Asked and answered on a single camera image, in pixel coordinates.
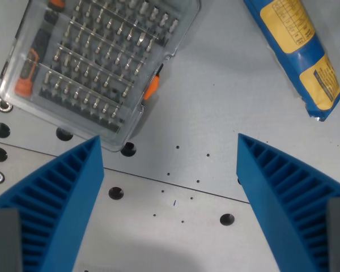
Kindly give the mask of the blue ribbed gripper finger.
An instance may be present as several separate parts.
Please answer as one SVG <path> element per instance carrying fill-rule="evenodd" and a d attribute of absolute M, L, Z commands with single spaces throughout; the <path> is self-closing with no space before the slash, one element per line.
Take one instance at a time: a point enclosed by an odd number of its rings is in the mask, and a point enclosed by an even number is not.
<path fill-rule="evenodd" d="M 24 271 L 72 271 L 103 179 L 93 137 L 0 195 L 1 210 L 19 213 Z"/>
<path fill-rule="evenodd" d="M 329 271 L 326 205 L 340 183 L 244 134 L 236 174 L 279 270 Z"/>

